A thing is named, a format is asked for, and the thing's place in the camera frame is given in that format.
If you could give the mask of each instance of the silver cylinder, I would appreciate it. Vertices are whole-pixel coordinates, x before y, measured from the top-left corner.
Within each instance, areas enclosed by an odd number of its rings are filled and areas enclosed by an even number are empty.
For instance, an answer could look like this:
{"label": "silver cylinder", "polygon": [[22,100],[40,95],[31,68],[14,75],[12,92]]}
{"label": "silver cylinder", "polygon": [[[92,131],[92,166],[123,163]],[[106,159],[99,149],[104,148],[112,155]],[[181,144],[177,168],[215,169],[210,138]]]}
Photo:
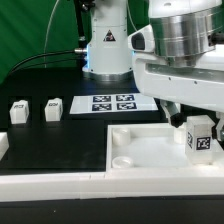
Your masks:
{"label": "silver cylinder", "polygon": [[221,7],[150,21],[155,54],[167,58],[173,67],[194,66],[195,55],[214,49],[211,34],[223,29]]}

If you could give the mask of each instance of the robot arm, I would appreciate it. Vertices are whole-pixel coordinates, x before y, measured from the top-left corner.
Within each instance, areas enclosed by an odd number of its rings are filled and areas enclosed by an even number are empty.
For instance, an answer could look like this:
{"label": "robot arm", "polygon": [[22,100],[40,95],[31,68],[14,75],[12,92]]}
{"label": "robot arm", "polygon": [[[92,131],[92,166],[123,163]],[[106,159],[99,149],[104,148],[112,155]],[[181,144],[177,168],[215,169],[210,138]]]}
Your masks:
{"label": "robot arm", "polygon": [[139,91],[161,99],[170,123],[174,103],[220,112],[224,124],[221,0],[151,0],[150,25],[129,36]]}

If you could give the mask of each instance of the white box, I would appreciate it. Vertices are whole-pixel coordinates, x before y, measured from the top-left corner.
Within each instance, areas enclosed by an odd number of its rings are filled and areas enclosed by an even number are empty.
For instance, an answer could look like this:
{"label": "white box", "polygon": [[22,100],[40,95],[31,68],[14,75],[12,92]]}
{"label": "white box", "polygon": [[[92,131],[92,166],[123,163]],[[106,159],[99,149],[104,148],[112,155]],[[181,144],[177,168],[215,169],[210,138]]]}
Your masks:
{"label": "white box", "polygon": [[25,100],[14,102],[10,109],[12,124],[24,124],[29,116],[29,105]]}
{"label": "white box", "polygon": [[62,100],[59,98],[49,100],[45,107],[46,121],[60,121],[63,113]]}

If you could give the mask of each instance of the printed marker sheet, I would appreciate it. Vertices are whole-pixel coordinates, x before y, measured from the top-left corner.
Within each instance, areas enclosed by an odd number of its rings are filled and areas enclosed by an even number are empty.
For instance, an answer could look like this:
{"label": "printed marker sheet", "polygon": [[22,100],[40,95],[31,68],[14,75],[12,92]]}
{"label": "printed marker sheet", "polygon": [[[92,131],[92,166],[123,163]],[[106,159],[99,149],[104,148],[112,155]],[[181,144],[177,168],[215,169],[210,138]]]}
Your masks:
{"label": "printed marker sheet", "polygon": [[152,97],[137,94],[75,96],[70,114],[155,111],[158,110]]}

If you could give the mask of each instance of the small white block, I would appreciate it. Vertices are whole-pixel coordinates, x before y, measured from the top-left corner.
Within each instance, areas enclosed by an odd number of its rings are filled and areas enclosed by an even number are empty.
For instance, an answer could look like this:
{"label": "small white block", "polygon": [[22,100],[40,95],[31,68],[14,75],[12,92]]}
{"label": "small white block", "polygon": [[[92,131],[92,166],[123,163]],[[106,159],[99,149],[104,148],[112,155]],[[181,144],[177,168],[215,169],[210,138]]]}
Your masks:
{"label": "small white block", "polygon": [[63,113],[62,100],[56,98],[54,100],[49,100],[45,107],[45,117],[46,121],[60,121],[61,115]]}
{"label": "small white block", "polygon": [[7,133],[0,133],[0,160],[9,148]]}
{"label": "small white block", "polygon": [[25,100],[14,102],[10,109],[12,124],[24,124],[29,116],[29,105]]}
{"label": "small white block", "polygon": [[128,128],[116,128],[113,130],[113,144],[116,146],[129,145],[131,132]]}
{"label": "small white block", "polygon": [[174,142],[181,145],[186,143],[186,123],[179,128],[174,128]]}

